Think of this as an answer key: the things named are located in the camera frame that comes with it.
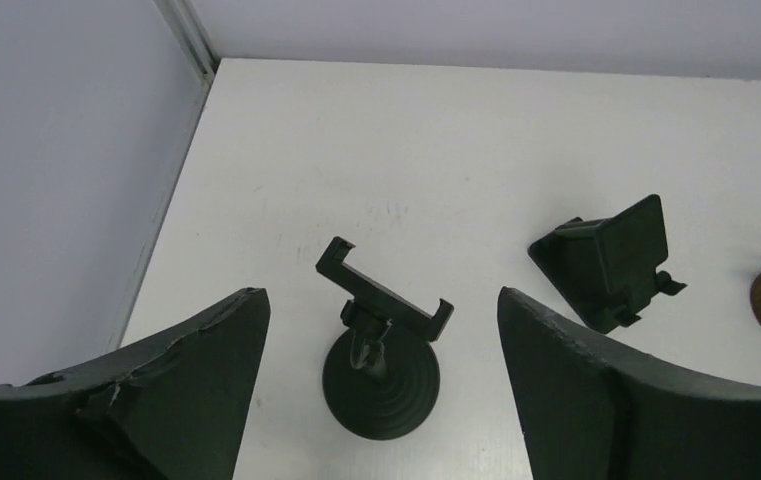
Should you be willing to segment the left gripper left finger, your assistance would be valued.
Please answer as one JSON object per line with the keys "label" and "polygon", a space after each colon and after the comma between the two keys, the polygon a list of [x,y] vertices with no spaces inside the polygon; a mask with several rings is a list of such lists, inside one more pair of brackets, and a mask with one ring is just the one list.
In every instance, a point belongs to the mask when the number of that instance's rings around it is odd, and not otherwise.
{"label": "left gripper left finger", "polygon": [[229,479],[270,320],[244,288],[163,331],[0,385],[0,479]]}

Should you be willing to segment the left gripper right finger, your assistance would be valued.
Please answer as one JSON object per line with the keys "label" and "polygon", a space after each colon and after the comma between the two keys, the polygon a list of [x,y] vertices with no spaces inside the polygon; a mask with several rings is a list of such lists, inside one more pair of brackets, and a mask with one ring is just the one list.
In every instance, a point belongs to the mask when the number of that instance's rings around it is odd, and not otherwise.
{"label": "left gripper right finger", "polygon": [[761,479],[761,386],[690,370],[510,287],[497,323],[537,479]]}

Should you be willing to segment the black pole phone stand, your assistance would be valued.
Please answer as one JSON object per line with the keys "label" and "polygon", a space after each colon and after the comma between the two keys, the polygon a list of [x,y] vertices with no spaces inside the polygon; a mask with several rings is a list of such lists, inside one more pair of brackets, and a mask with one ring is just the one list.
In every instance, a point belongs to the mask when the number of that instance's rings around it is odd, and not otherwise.
{"label": "black pole phone stand", "polygon": [[333,417],[351,433],[386,441],[417,429],[440,392],[432,348],[454,307],[440,300],[429,314],[345,261],[353,244],[334,237],[316,264],[349,294],[340,313],[346,327],[323,366],[322,389]]}

